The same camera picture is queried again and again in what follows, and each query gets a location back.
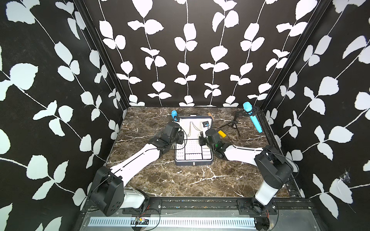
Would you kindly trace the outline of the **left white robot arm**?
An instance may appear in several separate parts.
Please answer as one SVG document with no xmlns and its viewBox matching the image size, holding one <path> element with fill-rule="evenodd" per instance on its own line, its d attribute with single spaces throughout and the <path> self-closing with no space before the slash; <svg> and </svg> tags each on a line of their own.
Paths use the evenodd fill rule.
<svg viewBox="0 0 370 231">
<path fill-rule="evenodd" d="M 109 168 L 101 167 L 93 178 L 87 198 L 107 217 L 126 208 L 145 211 L 148 196 L 140 190 L 125 190 L 125 186 L 137 173 L 176 144 L 183 144 L 185 137 L 186 133 L 178 123 L 169 122 L 158 136 L 150 139 L 130 158 Z"/>
</svg>

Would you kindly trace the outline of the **grey jewelry box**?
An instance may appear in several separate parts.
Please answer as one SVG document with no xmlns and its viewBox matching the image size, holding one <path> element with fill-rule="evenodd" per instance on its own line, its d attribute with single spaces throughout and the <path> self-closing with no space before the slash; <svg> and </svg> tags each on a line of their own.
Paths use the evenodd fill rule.
<svg viewBox="0 0 370 231">
<path fill-rule="evenodd" d="M 200 146 L 199 136 L 202 136 L 202 122 L 209 121 L 210 129 L 213 120 L 210 116 L 181 116 L 177 122 L 185 133 L 183 144 L 175 147 L 175 164 L 177 166 L 205 166 L 211 165 L 214 156 L 208 146 Z"/>
</svg>

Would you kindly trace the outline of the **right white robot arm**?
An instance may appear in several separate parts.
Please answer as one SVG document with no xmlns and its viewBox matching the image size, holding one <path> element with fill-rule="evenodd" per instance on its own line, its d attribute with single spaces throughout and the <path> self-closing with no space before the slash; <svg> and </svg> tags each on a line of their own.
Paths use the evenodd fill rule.
<svg viewBox="0 0 370 231">
<path fill-rule="evenodd" d="M 260 171 L 263 181 L 251 199 L 250 207 L 255 213 L 265 211 L 273 197 L 289 180 L 293 173 L 291 160 L 272 145 L 264 148 L 247 148 L 223 142 L 220 131 L 209 129 L 202 132 L 199 144 L 206 145 L 219 159 L 238 161 L 254 165 Z"/>
</svg>

